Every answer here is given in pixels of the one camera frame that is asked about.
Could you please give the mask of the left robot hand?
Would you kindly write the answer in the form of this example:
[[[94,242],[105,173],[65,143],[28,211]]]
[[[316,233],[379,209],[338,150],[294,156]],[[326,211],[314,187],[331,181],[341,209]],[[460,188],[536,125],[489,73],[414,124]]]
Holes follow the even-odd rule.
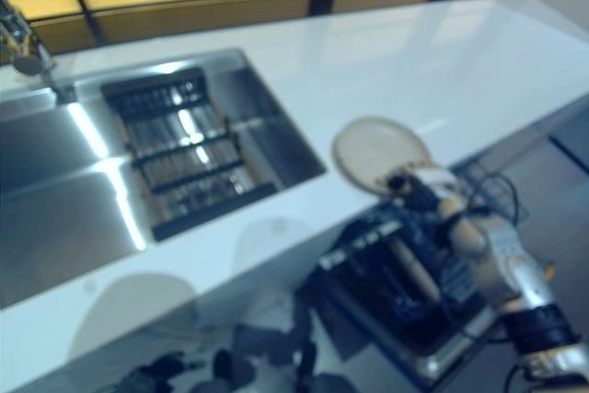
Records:
[[[170,380],[185,372],[188,364],[184,352],[166,353],[150,364],[140,365],[116,386],[116,392],[167,393],[172,392]]]

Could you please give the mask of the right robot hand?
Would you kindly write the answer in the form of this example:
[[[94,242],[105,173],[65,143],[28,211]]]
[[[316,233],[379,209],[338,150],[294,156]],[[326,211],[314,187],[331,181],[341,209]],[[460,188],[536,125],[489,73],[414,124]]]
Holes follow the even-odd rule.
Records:
[[[385,180],[392,197],[413,212],[438,223],[464,214],[466,203],[456,176],[445,168],[402,168]]]

